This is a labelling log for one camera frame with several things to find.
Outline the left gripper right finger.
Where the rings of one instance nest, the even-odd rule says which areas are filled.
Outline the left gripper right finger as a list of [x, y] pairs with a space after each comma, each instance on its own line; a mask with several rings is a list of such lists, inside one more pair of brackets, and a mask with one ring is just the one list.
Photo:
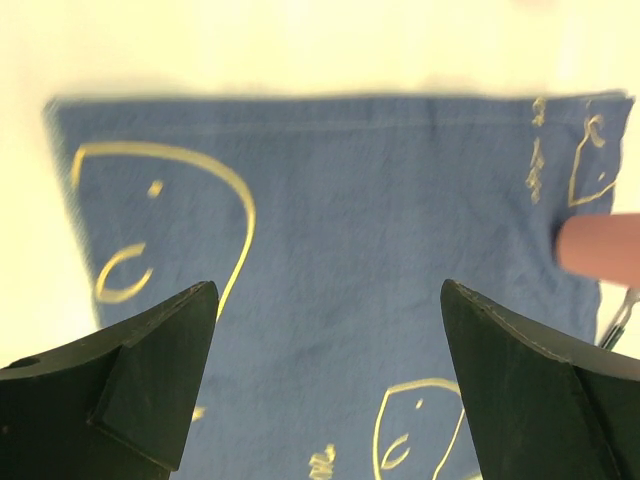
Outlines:
[[638, 478], [638, 360], [454, 280], [440, 303], [483, 478]]

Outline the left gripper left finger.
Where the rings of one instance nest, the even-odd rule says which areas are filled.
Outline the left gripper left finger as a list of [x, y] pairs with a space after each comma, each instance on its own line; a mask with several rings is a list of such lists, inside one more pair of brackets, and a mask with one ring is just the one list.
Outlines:
[[2, 368], [2, 478], [169, 478], [185, 449], [217, 309], [216, 285], [199, 282]]

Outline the teal-handled metal spoon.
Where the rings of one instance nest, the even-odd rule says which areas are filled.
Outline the teal-handled metal spoon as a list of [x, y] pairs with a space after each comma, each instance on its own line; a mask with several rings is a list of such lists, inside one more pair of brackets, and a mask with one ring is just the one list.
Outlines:
[[614, 315], [605, 335], [599, 343], [599, 347], [605, 350], [613, 350], [619, 339], [625, 332], [626, 326], [631, 318], [633, 308], [639, 303], [639, 290], [629, 288], [626, 291], [624, 300]]

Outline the orange plastic cup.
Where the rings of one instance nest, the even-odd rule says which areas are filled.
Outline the orange plastic cup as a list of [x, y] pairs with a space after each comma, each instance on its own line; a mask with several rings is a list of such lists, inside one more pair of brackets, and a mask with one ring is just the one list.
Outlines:
[[639, 288], [639, 214], [593, 214], [569, 218], [555, 242], [566, 271]]

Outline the blue fish-print cloth napkin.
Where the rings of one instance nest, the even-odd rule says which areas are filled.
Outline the blue fish-print cloth napkin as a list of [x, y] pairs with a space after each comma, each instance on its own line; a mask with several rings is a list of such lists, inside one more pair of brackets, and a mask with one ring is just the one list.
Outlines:
[[476, 479], [441, 285], [593, 342], [599, 286], [553, 243], [610, 211], [632, 106], [58, 98], [44, 115], [102, 326], [218, 287], [179, 478]]

